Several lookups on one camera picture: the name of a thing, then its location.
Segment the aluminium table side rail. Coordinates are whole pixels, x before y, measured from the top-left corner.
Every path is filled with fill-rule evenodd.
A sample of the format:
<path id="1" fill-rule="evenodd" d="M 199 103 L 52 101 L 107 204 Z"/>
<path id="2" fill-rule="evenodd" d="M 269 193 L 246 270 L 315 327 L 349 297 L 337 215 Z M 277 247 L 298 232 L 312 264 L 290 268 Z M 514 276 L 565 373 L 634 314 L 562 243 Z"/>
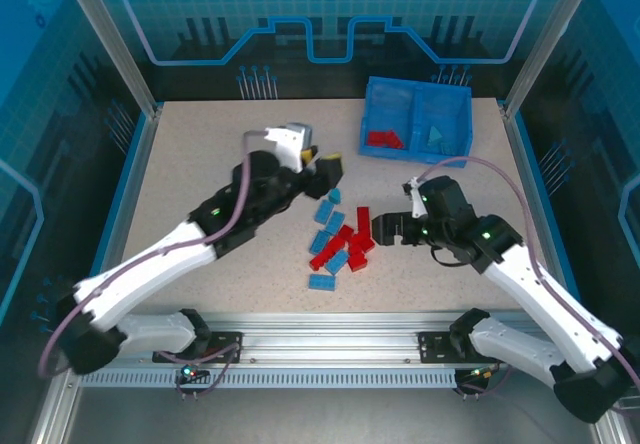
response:
<path id="1" fill-rule="evenodd" d="M 519 112 L 514 117 L 508 117 L 502 100 L 498 101 L 498 105 L 547 268 L 568 293 L 581 302 L 580 290 L 524 120 Z"/>
<path id="2" fill-rule="evenodd" d="M 159 117 L 141 115 L 116 186 L 88 279 L 118 267 L 146 172 Z"/>

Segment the aluminium frame post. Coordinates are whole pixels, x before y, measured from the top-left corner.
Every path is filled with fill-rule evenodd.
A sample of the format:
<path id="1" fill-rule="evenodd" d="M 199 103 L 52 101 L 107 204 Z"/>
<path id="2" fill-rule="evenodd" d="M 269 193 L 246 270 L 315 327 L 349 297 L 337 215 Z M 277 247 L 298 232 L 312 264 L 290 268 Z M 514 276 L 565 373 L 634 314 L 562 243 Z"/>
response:
<path id="1" fill-rule="evenodd" d="M 503 104 L 502 117 L 513 120 L 566 32 L 582 0 L 558 0 Z"/>
<path id="2" fill-rule="evenodd" d="M 76 0 L 145 117 L 159 113 L 151 78 L 154 64 L 139 36 L 129 0 Z"/>

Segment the blue two-compartment plastic bin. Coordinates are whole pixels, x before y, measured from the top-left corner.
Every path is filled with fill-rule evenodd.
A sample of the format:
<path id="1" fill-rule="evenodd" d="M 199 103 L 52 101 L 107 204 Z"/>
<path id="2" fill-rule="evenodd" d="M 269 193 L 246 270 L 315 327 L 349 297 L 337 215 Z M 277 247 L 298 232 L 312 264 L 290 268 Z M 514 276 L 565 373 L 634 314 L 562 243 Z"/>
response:
<path id="1" fill-rule="evenodd" d="M 457 155 L 446 156 L 440 145 L 427 146 L 430 127 L 436 126 L 442 142 L 455 146 Z M 403 149 L 366 144 L 372 131 L 393 131 Z M 435 84 L 385 77 L 370 77 L 361 119 L 359 153 L 369 157 L 436 164 L 467 156 L 473 142 L 472 94 L 464 86 Z"/>

